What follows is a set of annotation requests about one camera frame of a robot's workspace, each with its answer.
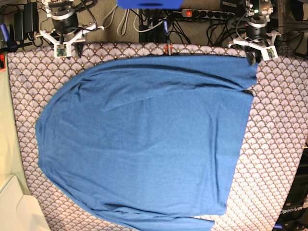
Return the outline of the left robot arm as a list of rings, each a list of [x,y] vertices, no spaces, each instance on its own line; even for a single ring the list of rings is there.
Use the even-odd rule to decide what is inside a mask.
[[[268,29],[273,6],[269,0],[246,0],[244,47],[250,65],[277,58],[276,31]]]

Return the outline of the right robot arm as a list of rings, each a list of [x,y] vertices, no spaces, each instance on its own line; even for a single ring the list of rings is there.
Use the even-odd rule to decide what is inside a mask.
[[[76,51],[80,57],[86,42],[86,34],[99,29],[98,23],[90,11],[97,4],[96,0],[82,0],[75,5],[72,0],[43,0],[46,16],[50,18],[53,29],[40,30],[39,35],[53,45],[55,58],[69,58],[72,51]],[[77,14],[87,11],[93,20],[88,25],[81,25]]]

